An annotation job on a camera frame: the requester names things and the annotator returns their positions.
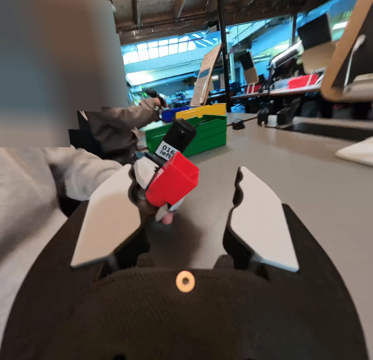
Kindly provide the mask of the person's left forearm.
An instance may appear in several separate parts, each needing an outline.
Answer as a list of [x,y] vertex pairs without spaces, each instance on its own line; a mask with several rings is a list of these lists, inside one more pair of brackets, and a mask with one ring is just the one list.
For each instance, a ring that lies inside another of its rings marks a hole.
[[81,148],[44,148],[57,187],[71,199],[90,199],[94,191],[123,166]]

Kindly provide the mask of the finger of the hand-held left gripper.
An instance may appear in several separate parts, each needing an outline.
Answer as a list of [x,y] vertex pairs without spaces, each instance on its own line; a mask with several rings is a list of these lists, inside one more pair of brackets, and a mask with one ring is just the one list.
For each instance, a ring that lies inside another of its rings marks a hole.
[[156,222],[172,222],[175,211],[181,206],[184,199],[185,197],[181,198],[174,205],[166,203],[165,205],[160,207],[155,214],[155,221]]
[[143,190],[146,190],[151,184],[159,168],[160,166],[149,159],[147,156],[138,158],[133,165],[133,171],[137,184]]

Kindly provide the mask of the cardboard sheet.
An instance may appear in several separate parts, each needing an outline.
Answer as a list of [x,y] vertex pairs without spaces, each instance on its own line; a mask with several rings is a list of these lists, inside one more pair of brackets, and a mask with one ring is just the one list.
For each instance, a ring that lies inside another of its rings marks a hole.
[[222,43],[215,46],[210,52],[204,55],[197,81],[194,85],[193,96],[190,100],[190,107],[197,108],[206,105],[210,86],[212,82],[212,72],[222,51]]

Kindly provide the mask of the black metal pole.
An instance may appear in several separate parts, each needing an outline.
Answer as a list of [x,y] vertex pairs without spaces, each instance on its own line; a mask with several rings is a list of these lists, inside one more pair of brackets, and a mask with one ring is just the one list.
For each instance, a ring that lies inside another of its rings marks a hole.
[[230,97],[230,83],[229,83],[229,63],[227,53],[227,40],[226,40],[226,24],[223,0],[217,0],[218,13],[219,13],[219,27],[221,35],[221,52],[223,61],[223,73],[225,82],[225,100],[226,100],[226,112],[231,113],[231,97]]

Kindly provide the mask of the green plastic bin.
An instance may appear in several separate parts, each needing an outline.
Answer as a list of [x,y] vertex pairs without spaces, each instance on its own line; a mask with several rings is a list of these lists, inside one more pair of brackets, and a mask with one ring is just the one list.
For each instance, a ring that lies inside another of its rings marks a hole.
[[203,115],[202,118],[195,117],[186,121],[196,127],[197,135],[183,153],[185,157],[190,157],[226,144],[227,116]]

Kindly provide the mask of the cardboard-backed monitor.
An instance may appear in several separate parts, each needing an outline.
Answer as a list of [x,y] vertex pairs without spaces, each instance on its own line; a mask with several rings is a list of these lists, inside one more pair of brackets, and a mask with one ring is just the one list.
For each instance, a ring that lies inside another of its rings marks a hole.
[[373,100],[373,0],[357,0],[321,84],[333,102]]

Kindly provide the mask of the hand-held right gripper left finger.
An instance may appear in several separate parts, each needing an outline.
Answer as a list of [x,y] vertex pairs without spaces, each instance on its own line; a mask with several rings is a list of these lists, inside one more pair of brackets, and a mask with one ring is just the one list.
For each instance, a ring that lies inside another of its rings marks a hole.
[[80,269],[106,263],[114,272],[135,267],[150,245],[134,197],[136,179],[128,164],[90,196],[70,266]]

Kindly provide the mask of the black charger dock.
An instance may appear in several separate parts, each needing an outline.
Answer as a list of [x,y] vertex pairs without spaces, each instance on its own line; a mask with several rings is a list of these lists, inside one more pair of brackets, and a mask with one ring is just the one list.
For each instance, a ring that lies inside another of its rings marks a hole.
[[277,125],[284,126],[293,122],[296,111],[301,104],[301,97],[297,97],[289,105],[277,112]]

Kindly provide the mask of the person's left hand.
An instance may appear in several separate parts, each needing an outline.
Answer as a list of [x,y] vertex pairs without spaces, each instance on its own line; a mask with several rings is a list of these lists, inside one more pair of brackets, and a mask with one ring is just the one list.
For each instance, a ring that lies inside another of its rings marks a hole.
[[137,207],[139,209],[142,222],[154,220],[165,225],[170,225],[173,221],[174,212],[166,210],[165,207],[156,207],[146,199],[138,199]]

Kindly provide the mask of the blue plastic bin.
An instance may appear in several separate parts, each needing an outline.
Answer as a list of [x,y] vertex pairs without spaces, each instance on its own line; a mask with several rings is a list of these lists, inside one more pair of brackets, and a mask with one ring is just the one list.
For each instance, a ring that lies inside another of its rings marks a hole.
[[161,110],[160,118],[163,123],[172,123],[176,118],[176,113],[189,110],[189,106],[180,106],[171,109]]

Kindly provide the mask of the red plastic bin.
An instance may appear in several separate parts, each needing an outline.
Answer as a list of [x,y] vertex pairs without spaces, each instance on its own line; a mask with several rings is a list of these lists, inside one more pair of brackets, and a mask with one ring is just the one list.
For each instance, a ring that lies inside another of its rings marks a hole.
[[303,76],[293,77],[288,81],[289,89],[302,88],[307,86],[312,86],[317,83],[319,79],[318,73],[307,74]]

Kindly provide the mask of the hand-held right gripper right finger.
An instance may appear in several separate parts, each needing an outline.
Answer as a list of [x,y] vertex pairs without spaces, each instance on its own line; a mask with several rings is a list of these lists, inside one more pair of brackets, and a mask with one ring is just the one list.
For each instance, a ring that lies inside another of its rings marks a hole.
[[223,248],[236,270],[270,266],[300,270],[283,203],[275,192],[244,166],[237,169],[233,207],[223,235]]

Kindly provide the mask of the red square cup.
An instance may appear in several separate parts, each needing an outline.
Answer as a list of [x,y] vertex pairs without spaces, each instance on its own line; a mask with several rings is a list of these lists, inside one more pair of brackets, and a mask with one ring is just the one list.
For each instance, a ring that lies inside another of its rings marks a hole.
[[147,201],[155,207],[171,206],[189,194],[199,181],[199,168],[176,152],[156,173],[146,190]]

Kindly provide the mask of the yellow plastic bin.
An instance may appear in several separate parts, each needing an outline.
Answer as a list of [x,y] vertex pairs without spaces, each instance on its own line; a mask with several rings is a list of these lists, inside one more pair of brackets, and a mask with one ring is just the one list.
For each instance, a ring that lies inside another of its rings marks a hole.
[[212,105],[200,106],[197,108],[189,108],[188,110],[178,111],[175,114],[176,119],[191,119],[191,118],[202,118],[203,115],[226,115],[226,104],[225,103],[215,103]]

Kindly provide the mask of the person's grey hoodie torso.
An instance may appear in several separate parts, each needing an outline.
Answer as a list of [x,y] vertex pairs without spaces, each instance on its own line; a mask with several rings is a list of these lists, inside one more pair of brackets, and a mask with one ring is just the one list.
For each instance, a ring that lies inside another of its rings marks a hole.
[[16,294],[67,217],[44,148],[1,148],[1,338]]

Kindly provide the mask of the background monitor with cardboard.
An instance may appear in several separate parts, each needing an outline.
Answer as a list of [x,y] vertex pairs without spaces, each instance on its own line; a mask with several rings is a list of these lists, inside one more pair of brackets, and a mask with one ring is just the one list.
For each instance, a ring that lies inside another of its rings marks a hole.
[[327,68],[337,45],[332,40],[328,15],[323,14],[299,27],[298,36],[302,41],[301,61],[305,73]]
[[255,85],[259,82],[256,68],[254,67],[253,57],[250,51],[239,56],[240,64],[243,67],[244,78],[248,85]]

